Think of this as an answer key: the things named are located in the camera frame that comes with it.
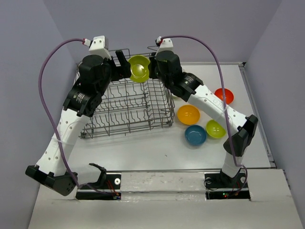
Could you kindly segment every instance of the dish rack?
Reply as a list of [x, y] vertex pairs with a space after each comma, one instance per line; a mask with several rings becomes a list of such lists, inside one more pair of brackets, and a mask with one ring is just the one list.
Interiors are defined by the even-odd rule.
[[[141, 53], [150, 57], [151, 53]], [[153, 130], [173, 125], [174, 102], [171, 92], [157, 79], [135, 83], [130, 79], [111, 82], [96, 108], [90, 122], [81, 131], [80, 138], [94, 138]]]

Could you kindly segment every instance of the red bowl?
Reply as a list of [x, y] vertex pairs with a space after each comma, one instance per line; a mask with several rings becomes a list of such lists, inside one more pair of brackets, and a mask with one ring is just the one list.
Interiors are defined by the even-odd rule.
[[[226, 89], [226, 88], [224, 89], [224, 93], [225, 93], [225, 100], [226, 100], [227, 104], [230, 104], [231, 102], [233, 102], [233, 100], [234, 100], [233, 93], [229, 89]], [[214, 94], [221, 100], [224, 100], [222, 88], [218, 88]]]

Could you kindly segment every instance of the lavender wall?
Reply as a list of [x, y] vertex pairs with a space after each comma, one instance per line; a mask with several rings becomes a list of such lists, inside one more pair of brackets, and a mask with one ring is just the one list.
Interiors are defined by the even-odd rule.
[[246, 70], [275, 162], [287, 173], [305, 226], [304, 12], [305, 1], [283, 0]]
[[[105, 35], [110, 48], [147, 52], [158, 36], [206, 41], [222, 62], [246, 61], [281, 0], [44, 0], [64, 39]], [[213, 61], [194, 41], [175, 39], [184, 62]], [[86, 51], [69, 50], [76, 61]]]
[[[2, 0], [0, 31], [0, 228], [25, 229], [38, 183], [24, 172], [40, 158], [53, 134], [39, 100], [38, 74], [62, 37], [40, 0]], [[45, 71], [43, 89], [56, 119], [74, 69], [63, 48]]]

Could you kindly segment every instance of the white zip tie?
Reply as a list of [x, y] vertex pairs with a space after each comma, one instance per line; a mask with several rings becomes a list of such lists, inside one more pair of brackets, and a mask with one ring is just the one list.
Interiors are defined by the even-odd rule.
[[73, 146], [74, 145], [74, 144], [71, 144], [71, 143], [68, 143], [68, 142], [64, 142], [64, 141], [58, 140], [56, 137], [52, 137], [52, 139], [57, 141], [57, 142], [60, 142], [62, 144], [65, 144], [65, 145], [69, 145], [69, 146]]
[[221, 118], [223, 116], [223, 114], [225, 113], [225, 111], [228, 109], [228, 107], [229, 106], [226, 106], [225, 109], [223, 110], [223, 112], [214, 120], [217, 121], [219, 118]]

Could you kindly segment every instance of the white table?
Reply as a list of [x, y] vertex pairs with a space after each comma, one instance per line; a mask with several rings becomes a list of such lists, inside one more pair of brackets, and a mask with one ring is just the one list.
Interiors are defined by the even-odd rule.
[[[220, 87], [215, 65], [183, 66], [200, 77], [211, 91]], [[232, 107], [253, 114], [237, 65], [223, 65], [225, 86], [233, 91]], [[176, 111], [185, 104], [175, 100]], [[200, 125], [210, 120], [201, 113]], [[175, 119], [168, 129], [143, 131], [92, 140], [78, 139], [69, 163], [90, 162], [107, 170], [220, 169], [224, 162], [221, 140], [208, 139], [201, 147], [184, 141], [186, 126]], [[249, 169], [247, 199], [206, 200], [204, 173], [122, 172], [121, 201], [76, 200], [76, 189], [63, 197], [41, 186], [29, 229], [301, 229], [302, 225], [282, 170], [270, 164], [257, 129], [244, 164]]]
[[[220, 87], [216, 65], [184, 65], [183, 68], [201, 78], [211, 91]], [[238, 65], [222, 65], [222, 71], [225, 87], [235, 96], [231, 106], [245, 115], [253, 114]], [[175, 98], [174, 102], [175, 112], [186, 104], [179, 98]], [[209, 120], [210, 117], [201, 112], [198, 124], [205, 128]], [[225, 157], [223, 143], [227, 136], [221, 140], [208, 138], [202, 146], [192, 147], [184, 138], [186, 127], [175, 117], [170, 128], [141, 131], [127, 136], [78, 139], [69, 163], [73, 168], [94, 162], [107, 170], [119, 171], [221, 168]], [[245, 153], [244, 164], [249, 168], [270, 167], [259, 129]]]

